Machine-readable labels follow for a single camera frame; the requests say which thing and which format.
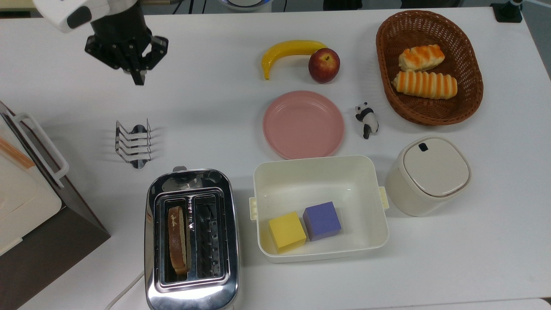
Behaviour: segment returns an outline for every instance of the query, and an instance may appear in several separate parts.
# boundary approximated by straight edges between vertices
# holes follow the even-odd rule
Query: purple cube
[[[302,218],[310,241],[335,236],[341,231],[341,223],[333,202],[306,208]]]

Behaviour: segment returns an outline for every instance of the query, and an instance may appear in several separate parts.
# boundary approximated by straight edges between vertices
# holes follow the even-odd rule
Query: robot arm
[[[38,11],[67,33],[90,23],[85,51],[113,69],[123,69],[143,85],[145,73],[166,55],[168,39],[153,36],[137,0],[34,0]],[[151,51],[143,52],[151,44]]]

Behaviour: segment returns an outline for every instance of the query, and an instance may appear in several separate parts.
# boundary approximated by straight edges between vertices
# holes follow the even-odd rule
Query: metal toast rack
[[[136,125],[128,132],[117,120],[115,129],[115,152],[125,162],[136,169],[142,169],[146,162],[151,161],[151,127],[149,119],[147,126]]]
[[[178,276],[169,252],[168,210],[186,222],[188,272]],[[227,177],[217,170],[176,171],[149,188],[145,221],[145,283],[153,310],[227,309],[239,290],[235,205]]]

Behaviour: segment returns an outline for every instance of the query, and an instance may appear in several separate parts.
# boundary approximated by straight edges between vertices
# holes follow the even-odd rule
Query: toaster
[[[168,210],[174,207],[182,208],[185,219],[183,275],[176,274],[170,259]],[[145,293],[152,310],[235,305],[239,239],[231,184],[224,174],[198,169],[159,177],[148,190],[144,230]]]

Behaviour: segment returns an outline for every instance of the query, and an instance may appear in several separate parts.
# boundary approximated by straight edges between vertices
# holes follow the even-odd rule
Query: apple
[[[317,50],[308,62],[308,71],[312,78],[319,84],[330,82],[339,73],[341,60],[332,49],[323,48]]]

